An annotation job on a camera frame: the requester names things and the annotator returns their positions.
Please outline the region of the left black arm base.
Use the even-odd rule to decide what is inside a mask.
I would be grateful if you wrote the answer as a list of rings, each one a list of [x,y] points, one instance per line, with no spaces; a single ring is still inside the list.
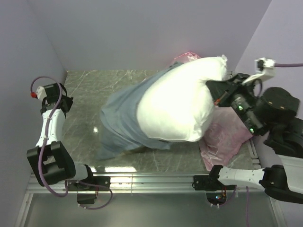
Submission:
[[[93,176],[90,180],[69,181],[68,192],[77,193],[76,200],[79,207],[86,210],[99,210],[109,205],[113,199],[110,184],[111,177],[109,176]],[[102,192],[109,193],[108,201],[101,206],[93,207]]]

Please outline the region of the white pillow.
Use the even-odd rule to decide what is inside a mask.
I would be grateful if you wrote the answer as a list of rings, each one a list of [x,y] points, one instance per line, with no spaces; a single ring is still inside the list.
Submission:
[[[146,79],[147,90],[136,113],[146,136],[175,142],[200,140],[214,112],[206,82],[223,80],[227,61],[225,55],[200,58]]]

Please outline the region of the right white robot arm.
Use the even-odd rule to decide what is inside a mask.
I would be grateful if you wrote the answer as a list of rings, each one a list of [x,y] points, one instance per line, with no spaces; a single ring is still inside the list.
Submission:
[[[297,118],[300,100],[281,87],[269,87],[254,95],[254,79],[245,84],[247,74],[224,81],[207,81],[214,104],[230,107],[253,136],[267,135],[264,144],[281,159],[280,165],[257,170],[232,169],[215,165],[209,185],[243,185],[264,191],[279,201],[303,202],[303,121]]]

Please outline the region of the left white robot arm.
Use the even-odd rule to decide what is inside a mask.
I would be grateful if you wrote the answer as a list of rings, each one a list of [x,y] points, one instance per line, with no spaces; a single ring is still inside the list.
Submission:
[[[73,104],[61,83],[39,86],[31,94],[42,101],[41,135],[36,146],[27,151],[27,159],[41,186],[54,185],[65,180],[79,181],[84,190],[95,186],[95,177],[88,165],[77,165],[64,147],[62,129],[66,115]]]

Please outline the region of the green beige patchwork pillowcase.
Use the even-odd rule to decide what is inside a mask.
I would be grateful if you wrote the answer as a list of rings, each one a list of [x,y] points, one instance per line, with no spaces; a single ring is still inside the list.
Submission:
[[[145,91],[165,73],[182,65],[176,62],[167,69],[157,72],[144,81],[125,87],[109,96],[100,111],[102,124],[100,149],[97,160],[115,158],[125,151],[142,147],[152,149],[170,149],[172,143],[148,138],[137,120],[137,106]]]

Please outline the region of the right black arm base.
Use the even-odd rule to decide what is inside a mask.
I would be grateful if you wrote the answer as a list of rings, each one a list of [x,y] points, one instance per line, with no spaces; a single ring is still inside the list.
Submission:
[[[216,178],[208,175],[193,176],[192,187],[195,191],[205,191],[206,199],[211,206],[220,207],[227,202],[227,189]]]

